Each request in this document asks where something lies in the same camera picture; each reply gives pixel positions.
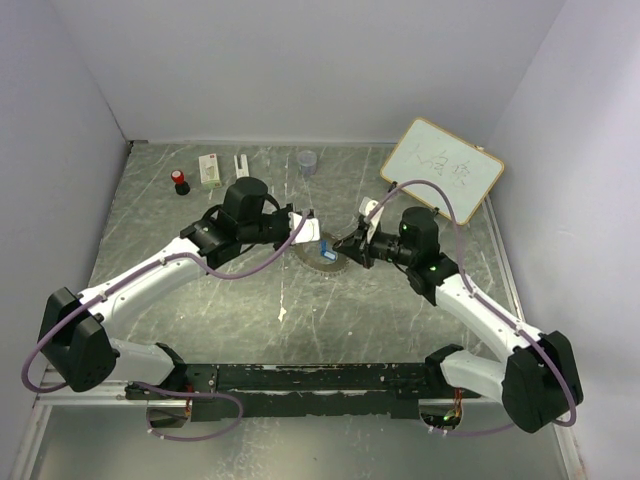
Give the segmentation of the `metal disc keyring holder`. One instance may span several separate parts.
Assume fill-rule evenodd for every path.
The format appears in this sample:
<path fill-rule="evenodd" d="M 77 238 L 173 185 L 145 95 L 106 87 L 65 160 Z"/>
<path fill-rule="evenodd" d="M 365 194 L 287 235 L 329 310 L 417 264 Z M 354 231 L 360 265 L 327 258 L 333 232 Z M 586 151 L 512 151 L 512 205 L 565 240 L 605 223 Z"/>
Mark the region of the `metal disc keyring holder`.
<path fill-rule="evenodd" d="M 305 268 L 324 277 L 331 277 L 345 273 L 348 268 L 347 257 L 335 252 L 338 256 L 336 262 L 330 262 L 324 259 L 320 252 L 320 243 L 322 240 L 327 241 L 329 251 L 335 252 L 333 249 L 333 243 L 337 238 L 329 232 L 322 231 L 321 239 L 319 241 L 293 246 L 293 253 L 297 260 Z"/>

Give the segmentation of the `blue key tag with key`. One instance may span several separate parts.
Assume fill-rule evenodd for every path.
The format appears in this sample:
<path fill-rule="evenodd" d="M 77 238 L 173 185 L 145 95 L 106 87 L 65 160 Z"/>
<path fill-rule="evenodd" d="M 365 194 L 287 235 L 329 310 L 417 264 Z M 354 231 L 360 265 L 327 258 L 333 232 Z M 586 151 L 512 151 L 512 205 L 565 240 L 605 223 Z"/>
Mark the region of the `blue key tag with key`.
<path fill-rule="evenodd" d="M 330 262 L 336 262 L 338 258 L 337 254 L 333 251 L 323 251 L 321 256 Z"/>

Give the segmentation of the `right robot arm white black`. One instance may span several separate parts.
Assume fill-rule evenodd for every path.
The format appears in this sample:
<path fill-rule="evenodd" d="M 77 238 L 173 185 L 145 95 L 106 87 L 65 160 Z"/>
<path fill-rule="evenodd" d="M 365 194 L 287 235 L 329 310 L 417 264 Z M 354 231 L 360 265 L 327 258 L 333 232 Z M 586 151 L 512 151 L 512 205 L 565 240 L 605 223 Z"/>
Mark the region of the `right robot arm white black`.
<path fill-rule="evenodd" d="M 584 394 L 570 341 L 559 331 L 541 332 L 487 296 L 441 251 L 435 216 L 410 207 L 395 234 L 361 219 L 333 249 L 364 268 L 377 260 L 397 266 L 416 294 L 462 321 L 493 352 L 488 360 L 451 346 L 428 357 L 424 384 L 431 395 L 443 398 L 456 388 L 479 394 L 501 404 L 527 433 L 550 423 L 573 425 Z"/>

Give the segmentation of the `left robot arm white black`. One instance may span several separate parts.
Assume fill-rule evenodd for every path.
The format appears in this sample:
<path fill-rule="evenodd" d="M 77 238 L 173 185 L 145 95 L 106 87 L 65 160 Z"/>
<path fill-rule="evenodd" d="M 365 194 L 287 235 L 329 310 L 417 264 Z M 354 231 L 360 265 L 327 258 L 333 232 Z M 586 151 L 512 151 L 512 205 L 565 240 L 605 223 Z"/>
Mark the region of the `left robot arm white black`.
<path fill-rule="evenodd" d="M 50 295 L 37 351 L 62 377 L 64 386 L 86 392 L 104 381 L 142 381 L 162 398 L 181 395 L 187 385 L 183 359 L 161 343 L 141 345 L 119 337 L 122 324 L 171 291 L 208 274 L 237 280 L 220 267 L 251 245 L 271 245 L 277 260 L 294 244 L 319 240 L 313 213 L 276 205 L 267 185 L 253 177 L 236 180 L 221 204 L 208 209 L 158 253 L 123 274 L 78 294 L 61 288 Z"/>

